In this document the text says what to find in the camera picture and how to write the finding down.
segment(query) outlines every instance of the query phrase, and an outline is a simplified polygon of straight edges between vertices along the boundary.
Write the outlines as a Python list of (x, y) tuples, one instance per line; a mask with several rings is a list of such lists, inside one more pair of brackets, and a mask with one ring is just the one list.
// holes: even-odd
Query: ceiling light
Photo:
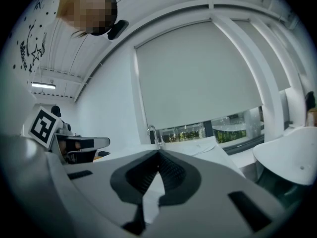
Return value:
[(38, 83), (38, 82), (32, 82), (32, 87), (55, 89), (55, 85), (53, 84), (44, 84), (44, 83)]

